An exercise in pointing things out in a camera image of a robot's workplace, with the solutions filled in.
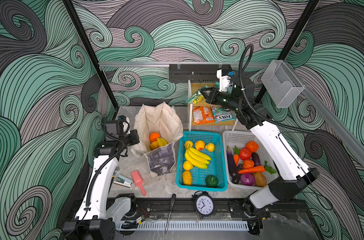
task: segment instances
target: black pole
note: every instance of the black pole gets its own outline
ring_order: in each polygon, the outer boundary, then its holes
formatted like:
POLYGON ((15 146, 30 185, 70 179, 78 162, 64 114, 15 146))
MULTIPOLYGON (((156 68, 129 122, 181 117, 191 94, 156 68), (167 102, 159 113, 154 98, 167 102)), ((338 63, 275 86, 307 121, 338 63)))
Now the black pole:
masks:
MULTIPOLYGON (((317 6, 319 0, 310 0, 305 9, 303 10, 302 15, 297 21, 297 24, 294 27, 293 32, 291 33, 289 39, 287 40, 286 44, 284 45, 282 51, 280 52, 280 55, 278 57, 278 60, 285 60, 287 55, 289 55, 289 52, 291 48, 294 46, 295 42, 297 41, 298 37, 302 33, 304 27, 307 24, 307 21, 309 21, 309 18, 314 11, 315 7, 317 6)), ((260 103, 263 96, 266 93, 266 88, 263 85, 261 90, 259 91, 258 95, 255 98, 256 103, 260 103)))
POLYGON ((108 97, 115 109, 115 113, 114 115, 117 114, 118 110, 119 110, 119 105, 117 103, 117 100, 114 97, 114 94, 112 93, 112 90, 109 86, 109 82, 108 79, 106 78, 106 75, 104 74, 104 72, 99 68, 99 64, 98 64, 98 58, 97 55, 95 55, 93 47, 91 46, 89 39, 86 35, 86 32, 84 30, 84 27, 82 26, 81 20, 78 17, 77 12, 75 11, 74 5, 72 3, 71 0, 62 0, 62 2, 64 3, 67 12, 69 13, 69 16, 74 24, 75 30, 77 30, 78 35, 80 36, 80 39, 82 41, 82 43, 84 44, 84 47, 86 49, 87 54, 90 57, 91 63, 93 64, 95 71, 97 71, 98 77, 102 82, 103 87, 105 88, 105 91, 108 94, 108 97))

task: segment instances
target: screwdriver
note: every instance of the screwdriver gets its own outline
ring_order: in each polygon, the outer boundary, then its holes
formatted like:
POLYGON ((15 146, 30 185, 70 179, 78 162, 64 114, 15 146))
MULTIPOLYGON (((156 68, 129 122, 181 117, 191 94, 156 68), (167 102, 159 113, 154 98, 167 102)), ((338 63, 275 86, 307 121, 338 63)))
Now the screwdriver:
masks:
POLYGON ((167 227, 169 226, 170 215, 171 215, 171 212, 172 212, 172 210, 173 210, 173 206, 174 206, 175 198, 176 198, 176 195, 173 193, 173 195, 171 196, 171 200, 170 200, 170 212, 169 212, 169 218, 167 219, 167 224, 166 224, 165 234, 166 234, 166 232, 167 232, 167 227))

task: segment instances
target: blue basket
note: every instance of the blue basket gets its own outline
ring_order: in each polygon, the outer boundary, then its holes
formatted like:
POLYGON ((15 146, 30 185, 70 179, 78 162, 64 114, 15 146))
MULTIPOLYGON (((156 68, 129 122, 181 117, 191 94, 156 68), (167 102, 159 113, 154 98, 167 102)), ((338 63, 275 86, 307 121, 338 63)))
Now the blue basket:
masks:
POLYGON ((223 144, 222 137, 218 133, 214 132, 200 132, 200 131, 184 131, 183 137, 179 140, 179 153, 178 153, 178 162, 177 162, 177 185, 180 188, 186 188, 190 190, 201 190, 208 192, 223 192, 227 189, 227 180, 226 180, 226 166, 225 166, 225 156, 223 155, 223 144), (206 149, 203 149, 202 152, 211 157, 210 164, 207 165, 206 169, 200 169, 198 167, 194 167, 190 170, 191 175, 193 176, 193 184, 191 186, 186 186, 182 181, 182 173, 184 172, 183 163, 186 161, 185 159, 185 142, 187 140, 195 143, 196 141, 202 140, 205 144, 212 142, 215 145, 215 150, 213 152, 209 152, 206 149), (206 186, 206 177, 208 175, 214 175, 218 179, 217 187, 207 187, 206 186))

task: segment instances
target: green melon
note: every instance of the green melon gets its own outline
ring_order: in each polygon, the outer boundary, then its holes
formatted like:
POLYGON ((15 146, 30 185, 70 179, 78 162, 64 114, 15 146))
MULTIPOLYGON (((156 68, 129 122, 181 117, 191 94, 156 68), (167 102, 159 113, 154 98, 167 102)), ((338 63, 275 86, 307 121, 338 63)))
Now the green melon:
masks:
POLYGON ((218 186, 218 179, 214 175, 209 175, 206 177, 206 185, 208 187, 216 187, 218 186))

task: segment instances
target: red scoop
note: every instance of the red scoop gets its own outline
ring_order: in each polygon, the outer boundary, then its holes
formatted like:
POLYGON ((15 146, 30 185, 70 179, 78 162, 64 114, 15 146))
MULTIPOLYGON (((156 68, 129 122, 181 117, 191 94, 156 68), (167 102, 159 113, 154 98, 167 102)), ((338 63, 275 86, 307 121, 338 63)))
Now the red scoop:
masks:
POLYGON ((142 186, 143 178, 138 170, 135 170, 131 173, 131 178, 133 178, 133 182, 136 187, 139 187, 141 189, 142 195, 146 196, 145 189, 142 186))

